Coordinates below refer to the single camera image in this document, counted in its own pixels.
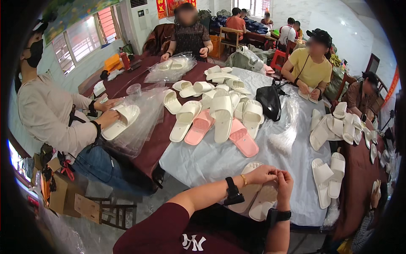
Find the red thermos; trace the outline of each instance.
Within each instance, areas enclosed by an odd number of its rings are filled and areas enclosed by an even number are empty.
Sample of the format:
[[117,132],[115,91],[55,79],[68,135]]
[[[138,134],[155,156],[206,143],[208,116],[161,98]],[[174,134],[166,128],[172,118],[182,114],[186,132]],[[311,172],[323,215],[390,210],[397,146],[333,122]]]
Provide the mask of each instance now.
[[120,53],[121,60],[123,60],[124,69],[129,70],[131,68],[130,61],[128,60],[127,54],[125,52]]

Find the ny logo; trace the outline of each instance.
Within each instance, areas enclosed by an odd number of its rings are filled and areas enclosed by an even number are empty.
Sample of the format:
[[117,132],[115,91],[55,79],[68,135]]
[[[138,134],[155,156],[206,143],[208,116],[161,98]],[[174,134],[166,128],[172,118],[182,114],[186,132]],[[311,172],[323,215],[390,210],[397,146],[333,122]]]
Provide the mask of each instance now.
[[184,237],[184,240],[183,240],[183,242],[182,242],[182,245],[183,245],[183,248],[184,249],[189,249],[189,247],[190,247],[190,243],[193,243],[193,248],[192,248],[192,251],[203,251],[203,248],[202,248],[202,243],[204,242],[204,241],[206,241],[206,238],[204,238],[204,237],[202,237],[201,239],[200,239],[200,241],[199,241],[199,243],[197,243],[197,241],[196,241],[196,234],[194,234],[194,235],[192,235],[192,239],[191,240],[189,240],[189,238],[188,238],[188,236],[186,235],[186,234],[183,234],[183,237]]

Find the black face mask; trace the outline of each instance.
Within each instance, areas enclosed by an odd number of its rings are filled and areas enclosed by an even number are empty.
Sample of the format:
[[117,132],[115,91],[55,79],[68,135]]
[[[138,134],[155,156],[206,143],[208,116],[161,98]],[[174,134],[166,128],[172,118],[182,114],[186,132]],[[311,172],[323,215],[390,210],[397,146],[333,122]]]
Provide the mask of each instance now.
[[24,58],[24,59],[27,60],[27,63],[32,68],[36,68],[42,57],[43,39],[34,42],[33,44],[31,44],[31,47],[27,48],[27,49],[30,49],[31,56],[29,58]]

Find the white tablecloth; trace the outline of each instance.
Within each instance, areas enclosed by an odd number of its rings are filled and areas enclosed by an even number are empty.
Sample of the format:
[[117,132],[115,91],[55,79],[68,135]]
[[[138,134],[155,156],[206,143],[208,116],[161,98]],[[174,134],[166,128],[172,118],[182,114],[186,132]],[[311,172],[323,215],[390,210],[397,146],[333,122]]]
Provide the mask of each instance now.
[[[254,98],[258,88],[272,84],[271,77],[248,70],[233,67],[232,74],[244,81],[246,88],[252,93],[249,95],[250,98]],[[291,222],[299,226],[321,226],[327,209],[320,208],[311,162],[315,158],[320,158],[329,164],[331,152],[328,142],[317,152],[311,147],[309,129],[313,109],[324,114],[324,104],[322,102],[314,104],[302,99],[297,95],[297,88],[292,85],[285,85],[282,89],[297,97],[300,106],[296,127],[297,136],[290,155],[282,154],[268,139],[271,133],[283,132],[286,129],[286,121],[289,120],[286,115],[285,97],[281,96],[281,102],[283,102],[281,120],[273,123],[265,117],[265,122],[260,126],[255,139],[259,152],[254,157],[246,158],[230,140],[222,144],[214,142],[213,126],[198,145],[188,145],[184,141],[172,142],[162,155],[160,166],[190,187],[238,175],[245,165],[252,161],[287,170],[294,180],[290,199]]]

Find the maroon t-shirt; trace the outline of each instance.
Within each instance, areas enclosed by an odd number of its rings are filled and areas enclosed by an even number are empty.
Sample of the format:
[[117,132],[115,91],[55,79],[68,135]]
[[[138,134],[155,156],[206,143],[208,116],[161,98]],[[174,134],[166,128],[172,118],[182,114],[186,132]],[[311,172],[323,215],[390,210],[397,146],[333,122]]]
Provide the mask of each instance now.
[[185,208],[165,203],[127,230],[114,245],[113,254],[247,253],[231,234],[203,232],[207,230],[189,224],[189,213]]

